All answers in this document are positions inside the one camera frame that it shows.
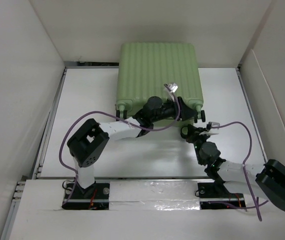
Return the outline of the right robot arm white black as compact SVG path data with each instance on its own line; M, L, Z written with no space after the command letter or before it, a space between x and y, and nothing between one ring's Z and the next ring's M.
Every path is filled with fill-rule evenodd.
M253 195L285 212L285 165L276 159L264 164L246 164L222 158L217 145L208 140L215 134L214 129L212 123L206 127L188 124L180 130L180 135L193 144L197 163L205 167L204 172L214 181L215 194Z

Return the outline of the green suitcase with blue lining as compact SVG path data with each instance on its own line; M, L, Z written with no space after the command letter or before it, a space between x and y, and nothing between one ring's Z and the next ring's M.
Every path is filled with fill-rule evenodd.
M204 97L195 47L191 43L128 42L120 49L115 110L122 119L134 116L150 97L166 102L165 84L205 122Z

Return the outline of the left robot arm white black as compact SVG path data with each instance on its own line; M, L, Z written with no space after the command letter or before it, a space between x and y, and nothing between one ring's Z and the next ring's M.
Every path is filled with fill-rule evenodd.
M64 141L70 155L75 161L75 183L71 196L78 193L82 198L91 197L97 189L94 177L94 163L101 156L109 141L118 141L128 138L140 138L156 131L154 124L173 119L168 128L178 121L198 119L206 116L201 108L189 107L182 97L172 97L166 102L158 96L150 97L143 107L132 117L121 119L118 115L115 122L99 123L95 119L86 120L71 136Z

